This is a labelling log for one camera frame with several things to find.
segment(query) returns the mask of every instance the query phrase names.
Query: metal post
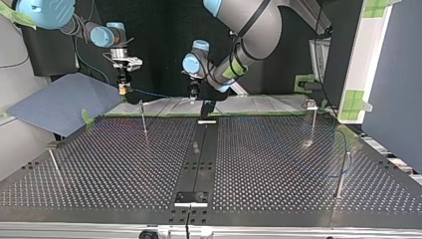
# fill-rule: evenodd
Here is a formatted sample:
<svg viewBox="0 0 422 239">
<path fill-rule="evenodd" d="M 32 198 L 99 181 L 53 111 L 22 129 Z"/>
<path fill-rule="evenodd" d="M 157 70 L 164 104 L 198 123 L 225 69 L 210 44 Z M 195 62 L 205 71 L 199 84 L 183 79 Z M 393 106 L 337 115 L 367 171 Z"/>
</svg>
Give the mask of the metal post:
<svg viewBox="0 0 422 239">
<path fill-rule="evenodd" d="M 53 160 L 54 167 L 56 168 L 56 170 L 59 170 L 59 166 L 57 165 L 56 158 L 54 156 L 53 150 L 50 149 L 50 148 L 49 148 L 49 153 L 50 153 L 51 159 Z"/>
<path fill-rule="evenodd" d="M 341 198 L 341 192 L 342 192 L 344 179 L 345 179 L 346 165 L 348 161 L 350 161 L 350 152 L 346 153 L 346 157 L 344 158 L 343 163 L 342 163 L 340 178 L 338 179 L 338 186 L 337 186 L 337 190 L 335 191 L 335 199 Z"/>
<path fill-rule="evenodd" d="M 142 115 L 142 123 L 143 123 L 143 132 L 148 133 L 148 130 L 146 129 L 146 122 L 145 122 L 145 110 L 143 108 L 143 100 L 140 100 L 139 102 L 139 111 Z"/>
<path fill-rule="evenodd" d="M 314 110 L 313 132 L 314 132 L 314 128 L 316 127 L 316 121 L 317 121 L 317 108 Z"/>
</svg>

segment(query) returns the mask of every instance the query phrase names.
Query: workbench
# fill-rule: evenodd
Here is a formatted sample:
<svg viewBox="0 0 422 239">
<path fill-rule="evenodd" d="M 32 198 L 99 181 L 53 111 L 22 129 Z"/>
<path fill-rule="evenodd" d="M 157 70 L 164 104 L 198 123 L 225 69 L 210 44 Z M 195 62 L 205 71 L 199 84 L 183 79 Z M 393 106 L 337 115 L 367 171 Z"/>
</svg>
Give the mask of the workbench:
<svg viewBox="0 0 422 239">
<path fill-rule="evenodd" d="M 59 170 L 46 152 L 0 182 L 0 238 L 46 225 L 60 231 L 57 223 L 405 229 L 422 237 L 414 231 L 422 230 L 422 187 L 330 115 L 317 116 L 315 127 L 313 118 L 147 118 L 147 133 L 142 118 L 98 118 L 54 150 Z M 185 193 L 205 206 L 176 207 Z"/>
</svg>

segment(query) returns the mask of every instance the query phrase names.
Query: cable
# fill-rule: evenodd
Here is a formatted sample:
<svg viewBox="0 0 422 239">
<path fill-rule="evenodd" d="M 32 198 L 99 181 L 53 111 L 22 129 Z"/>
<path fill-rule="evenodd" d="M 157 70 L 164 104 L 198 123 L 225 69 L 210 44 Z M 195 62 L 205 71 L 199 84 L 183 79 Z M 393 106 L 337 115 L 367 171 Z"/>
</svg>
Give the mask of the cable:
<svg viewBox="0 0 422 239">
<path fill-rule="evenodd" d="M 161 98 L 175 98 L 175 97 L 170 97 L 170 96 L 166 96 L 166 95 L 162 95 L 162 94 L 156 94 L 156 93 L 150 93 L 150 92 L 146 92 L 144 90 L 139 90 L 139 89 L 132 89 L 134 92 L 140 92 L 149 96 L 153 96 L 153 97 L 161 97 Z"/>
<path fill-rule="evenodd" d="M 89 22 L 91 21 L 91 19 L 93 19 L 95 9 L 96 9 L 96 0 L 93 0 L 93 6 L 91 7 L 91 14 L 90 14 L 90 17 L 88 17 Z"/>
<path fill-rule="evenodd" d="M 12 25 L 12 27 L 13 27 L 13 29 L 19 34 L 19 35 L 21 35 L 22 36 L 22 33 L 21 32 L 19 32 L 18 31 L 18 29 L 16 29 L 15 28 L 15 25 L 12 23 L 12 22 L 10 22 L 10 24 Z M 23 60 L 22 62 L 20 62 L 20 63 L 17 63 L 17 64 L 13 64 L 13 65 L 9 65 L 9 66 L 0 66 L 0 69 L 8 69 L 8 68 L 15 68 L 15 67 L 19 67 L 19 66 L 22 66 L 22 65 L 24 65 L 26 62 L 28 62 L 28 60 L 29 60 L 29 53 L 28 53 L 28 55 L 27 55 L 27 57 L 25 58 L 25 60 Z"/>
<path fill-rule="evenodd" d="M 91 8 L 91 14 L 90 14 L 90 17 L 88 18 L 89 19 L 88 21 L 90 21 L 93 18 L 94 11 L 95 11 L 95 4 L 96 4 L 96 0 L 93 0 L 93 5 L 92 5 L 92 8 Z M 87 28 L 85 26 L 85 20 L 82 17 L 78 16 L 77 14 L 74 14 L 74 16 L 72 18 L 72 21 L 74 23 L 74 29 L 71 30 L 70 32 L 66 32 L 63 29 L 61 29 L 62 33 L 66 34 L 66 35 L 69 35 L 69 36 L 75 36 L 76 33 L 78 33 L 78 32 L 81 31 L 81 34 L 82 34 L 82 36 L 85 39 L 85 42 L 87 44 L 88 43 L 89 36 L 88 36 L 88 30 L 87 30 Z M 102 77 L 104 78 L 105 82 L 110 85 L 110 81 L 109 81 L 109 78 L 106 75 L 106 73 L 104 73 L 100 69 L 98 69 L 98 68 L 92 66 L 91 64 L 89 64 L 81 56 L 81 54 L 79 52 L 79 48 L 78 48 L 78 41 L 79 41 L 79 38 L 78 37 L 75 37 L 75 53 L 77 54 L 78 59 L 84 65 L 86 65 L 87 67 L 89 67 L 89 68 L 93 69 L 94 71 L 100 73 L 100 75 L 102 75 Z"/>
<path fill-rule="evenodd" d="M 84 65 L 86 65 L 87 67 L 89 67 L 89 68 L 91 68 L 91 69 L 93 69 L 94 71 L 96 71 L 96 72 L 98 72 L 98 73 L 100 73 L 102 76 L 103 76 L 103 78 L 105 79 L 105 81 L 110 85 L 110 83 L 109 83 L 109 78 L 108 78 L 108 76 L 106 75 L 106 73 L 104 73 L 103 71 L 101 71 L 100 69 L 98 69 L 98 68 L 96 68 L 96 67 L 94 67 L 94 66 L 92 66 L 92 65 L 90 65 L 89 63 L 87 63 L 82 57 L 81 57 L 81 55 L 80 55 L 80 53 L 79 53 L 79 50 L 78 50 L 78 38 L 76 38 L 75 39 L 75 52 L 76 52 L 76 54 L 77 54 L 77 56 L 78 56 L 78 59 L 82 62 L 82 63 L 84 63 Z"/>
<path fill-rule="evenodd" d="M 323 78 L 322 78 L 322 75 L 320 74 L 320 71 L 319 71 L 319 63 L 318 63 L 318 58 L 317 58 L 317 27 L 319 25 L 320 17 L 321 17 L 321 14 L 322 14 L 322 6 L 323 5 L 321 4 L 320 7 L 319 7 L 319 12 L 318 12 L 317 18 L 316 18 L 316 28 L 315 28 L 316 36 L 315 36 L 315 40 L 314 40 L 314 51 L 315 51 L 315 55 L 316 55 L 316 71 L 317 71 L 317 75 L 318 75 L 318 78 L 319 78 L 318 82 L 322 86 L 323 94 L 324 94 L 326 100 L 328 101 L 329 105 L 331 106 L 332 112 L 335 114 L 335 117 L 338 119 L 338 114 L 335 111 L 335 109 L 333 108 L 333 104 L 329 100 L 328 94 L 326 93 L 325 86 L 323 85 L 323 82 L 322 82 Z"/>
<path fill-rule="evenodd" d="M 14 65 L 10 65 L 10 66 L 2 66 L 2 67 L 0 67 L 0 69 L 7 69 L 7 68 L 19 67 L 19 66 L 24 65 L 26 62 L 28 62 L 28 60 L 29 60 L 29 55 L 27 56 L 27 58 L 24 61 L 22 61 L 20 63 L 14 64 Z"/>
</svg>

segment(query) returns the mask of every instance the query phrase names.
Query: black wall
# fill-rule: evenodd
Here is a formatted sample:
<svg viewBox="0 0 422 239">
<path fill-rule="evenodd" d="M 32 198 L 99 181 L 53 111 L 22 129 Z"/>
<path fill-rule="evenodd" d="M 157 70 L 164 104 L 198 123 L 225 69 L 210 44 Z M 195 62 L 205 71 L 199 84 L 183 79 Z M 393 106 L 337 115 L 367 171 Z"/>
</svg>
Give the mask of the black wall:
<svg viewBox="0 0 422 239">
<path fill-rule="evenodd" d="M 135 88 L 187 96 L 182 60 L 193 41 L 207 40 L 217 63 L 230 52 L 228 29 L 206 11 L 202 0 L 102 0 L 97 5 L 104 23 L 124 22 L 128 36 L 135 38 L 130 54 L 144 62 L 141 71 L 132 74 Z"/>
</svg>

